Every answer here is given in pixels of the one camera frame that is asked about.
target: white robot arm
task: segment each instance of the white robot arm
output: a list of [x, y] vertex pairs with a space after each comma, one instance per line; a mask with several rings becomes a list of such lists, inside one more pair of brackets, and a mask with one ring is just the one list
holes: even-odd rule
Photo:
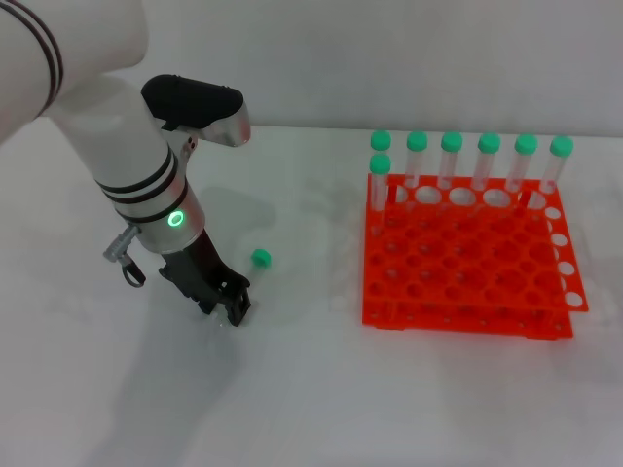
[[198, 139], [246, 142], [246, 106], [236, 90], [175, 76], [152, 79], [141, 94], [102, 75], [136, 64], [146, 49], [140, 0], [0, 0], [0, 143], [50, 117], [128, 223], [104, 253], [128, 283], [145, 281], [127, 252], [136, 236], [163, 256], [164, 278], [205, 313], [224, 304], [237, 326], [249, 283], [209, 240], [186, 161]]

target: green led ring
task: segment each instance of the green led ring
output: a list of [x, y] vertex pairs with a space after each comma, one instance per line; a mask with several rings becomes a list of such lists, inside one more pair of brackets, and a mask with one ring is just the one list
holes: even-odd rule
[[173, 211], [168, 215], [168, 224], [172, 227], [179, 227], [184, 222], [184, 211]]

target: loose green cap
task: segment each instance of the loose green cap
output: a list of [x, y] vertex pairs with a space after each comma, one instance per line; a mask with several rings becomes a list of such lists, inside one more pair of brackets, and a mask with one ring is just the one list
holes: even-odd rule
[[556, 136], [552, 140], [549, 152], [559, 158], [568, 158], [573, 152], [573, 140], [568, 136]]
[[387, 154], [378, 153], [370, 158], [370, 171], [375, 175], [386, 175], [391, 170], [391, 159]]
[[257, 249], [251, 255], [251, 261], [256, 268], [269, 268], [273, 263], [273, 257], [264, 249]]
[[444, 133], [444, 136], [441, 138], [441, 149], [444, 151], [457, 153], [462, 147], [463, 137], [458, 132], [450, 131], [448, 133]]
[[412, 131], [407, 137], [407, 148], [418, 153], [428, 147], [428, 136], [423, 131]]
[[375, 131], [370, 139], [370, 146], [375, 151], [386, 151], [391, 146], [391, 134], [389, 131]]
[[515, 140], [515, 151], [522, 156], [531, 156], [536, 152], [538, 140], [533, 134], [520, 134]]
[[499, 134], [497, 133], [484, 133], [480, 135], [478, 140], [478, 149], [484, 154], [495, 154], [499, 151]]

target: black stripe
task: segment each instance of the black stripe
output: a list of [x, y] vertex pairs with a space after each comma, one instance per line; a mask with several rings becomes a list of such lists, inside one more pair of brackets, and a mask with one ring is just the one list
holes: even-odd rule
[[106, 192], [103, 192], [110, 200], [115, 201], [119, 204], [137, 204], [138, 202], [147, 201], [148, 199], [155, 198], [157, 195], [162, 193], [166, 188], [171, 184], [175, 175], [177, 174], [177, 158], [173, 158], [173, 169], [168, 174], [166, 179], [161, 183], [158, 187], [153, 189], [151, 192], [143, 193], [142, 195], [138, 195], [137, 197], [130, 198], [117, 198], [108, 195]]
[[35, 39], [37, 39], [37, 42], [39, 43], [39, 47], [41, 47], [41, 50], [43, 51], [43, 54], [46, 56], [46, 60], [48, 61], [48, 68], [50, 69], [50, 90], [48, 91], [48, 99], [46, 100], [46, 103], [44, 104], [44, 106], [41, 108], [41, 111], [37, 115], [37, 117], [39, 117], [41, 114], [43, 114], [45, 112], [45, 110], [48, 107], [50, 107], [50, 105], [52, 104], [52, 102], [55, 99], [55, 91], [56, 91], [56, 67], [55, 67], [55, 60], [52, 57], [52, 52], [50, 51], [50, 48], [48, 47], [48, 44], [46, 44], [46, 41], [44, 41], [43, 37], [41, 37], [41, 34], [39, 34], [39, 31], [37, 31], [35, 26], [33, 26], [28, 19], [23, 17], [20, 13], [18, 13], [10, 5], [7, 5], [7, 4], [4, 4], [4, 3], [0, 3], [0, 8], [2, 10], [4, 10], [5, 12], [7, 12], [9, 15], [13, 15], [24, 26], [26, 26], [26, 28], [35, 37]]
[[120, 195], [123, 195], [125, 193], [137, 192], [138, 190], [142, 190], [143, 188], [149, 187], [152, 183], [154, 183], [156, 180], [162, 177], [166, 172], [166, 168], [171, 163], [172, 157], [173, 157], [173, 151], [171, 151], [171, 148], [169, 146], [168, 154], [166, 155], [166, 160], [165, 160], [165, 163], [163, 163], [163, 166], [160, 167], [158, 170], [156, 170], [156, 172], [153, 175], [150, 175], [142, 182], [135, 183], [134, 185], [128, 185], [126, 187], [108, 187], [106, 185], [102, 185], [97, 180], [95, 180], [95, 183], [99, 185], [99, 188], [101, 188], [102, 190], [106, 190], [107, 192], [110, 192], [110, 193], [118, 193]]
[[56, 90], [54, 92], [54, 96], [53, 96], [53, 100], [52, 100], [52, 102], [54, 102], [54, 99], [56, 99], [56, 96], [60, 92], [60, 87], [62, 86], [62, 80], [63, 80], [63, 78], [65, 76], [65, 70], [64, 70], [64, 66], [62, 64], [62, 55], [60, 54], [60, 47], [58, 46], [58, 42], [56, 41], [56, 37], [54, 36], [54, 34], [50, 30], [50, 28], [43, 22], [43, 20], [40, 19], [37, 15], [35, 15], [35, 13], [32, 10], [30, 10], [28, 7], [26, 7], [25, 5], [22, 5], [17, 0], [7, 0], [7, 2], [12, 4], [12, 5], [15, 5], [16, 7], [20, 8], [25, 13], [30, 15], [30, 17], [32, 19], [34, 19], [34, 21], [37, 24], [39, 24], [39, 27], [41, 27], [41, 29], [43, 29], [43, 31], [48, 35], [48, 39], [50, 39], [50, 43], [52, 44], [52, 48], [55, 50], [56, 62], [58, 63], [58, 83], [56, 85]]
[[177, 207], [184, 201], [186, 195], [188, 194], [188, 180], [184, 179], [184, 190], [182, 190], [181, 195], [175, 202], [169, 206], [167, 209], [164, 209], [156, 214], [147, 217], [129, 217], [121, 212], [117, 211], [121, 217], [126, 219], [128, 222], [133, 224], [147, 224], [148, 222], [160, 221], [163, 217], [167, 216], [169, 213], [177, 209]]

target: test tube rack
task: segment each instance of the test tube rack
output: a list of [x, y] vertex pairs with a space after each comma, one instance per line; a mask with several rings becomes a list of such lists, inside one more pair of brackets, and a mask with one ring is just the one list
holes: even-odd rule
[[504, 179], [451, 190], [423, 175], [413, 189], [387, 176], [384, 212], [365, 223], [363, 323], [410, 328], [571, 338], [569, 311], [588, 311], [558, 189], [538, 192], [525, 180], [519, 194]]

